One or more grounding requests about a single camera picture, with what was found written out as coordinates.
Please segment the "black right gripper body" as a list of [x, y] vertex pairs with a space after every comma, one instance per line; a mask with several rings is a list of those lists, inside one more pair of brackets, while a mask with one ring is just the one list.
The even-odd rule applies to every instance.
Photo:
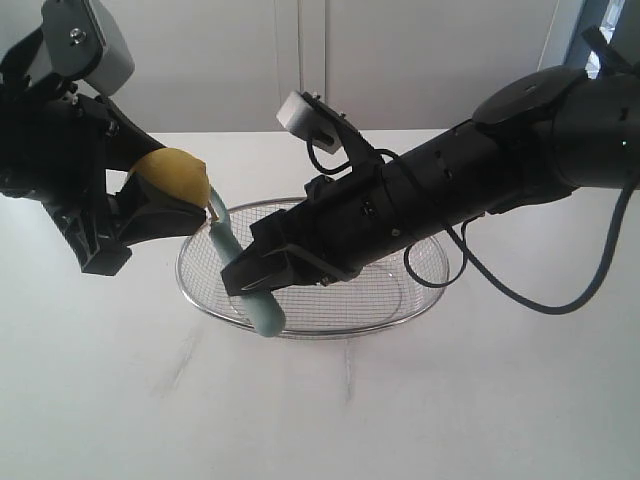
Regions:
[[400, 249], [400, 220], [381, 165], [363, 166], [337, 180], [318, 176], [305, 190], [302, 202], [251, 225], [253, 241], [286, 241], [305, 250], [300, 285], [350, 281]]

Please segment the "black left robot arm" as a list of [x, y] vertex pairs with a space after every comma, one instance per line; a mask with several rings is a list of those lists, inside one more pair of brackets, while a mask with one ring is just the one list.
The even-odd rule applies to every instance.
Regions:
[[37, 201], [83, 272], [116, 274], [134, 244], [204, 223], [205, 165], [113, 102], [134, 62], [98, 4], [48, 1], [1, 61], [1, 192]]

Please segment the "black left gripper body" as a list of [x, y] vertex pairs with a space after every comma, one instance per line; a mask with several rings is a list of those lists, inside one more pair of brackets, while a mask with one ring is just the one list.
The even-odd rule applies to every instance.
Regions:
[[1, 104], [1, 193], [41, 203], [84, 273], [116, 273], [131, 256], [131, 245], [104, 245], [104, 133], [115, 117], [126, 115], [101, 96]]

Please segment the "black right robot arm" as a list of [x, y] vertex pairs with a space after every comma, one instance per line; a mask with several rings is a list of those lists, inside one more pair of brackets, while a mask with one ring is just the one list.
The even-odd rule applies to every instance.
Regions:
[[231, 296], [348, 281], [381, 258], [482, 213], [620, 188], [639, 162], [639, 76], [552, 67], [503, 88], [468, 120], [391, 160], [308, 93], [290, 131], [342, 147], [349, 172], [307, 183], [305, 199], [251, 227], [221, 274]]

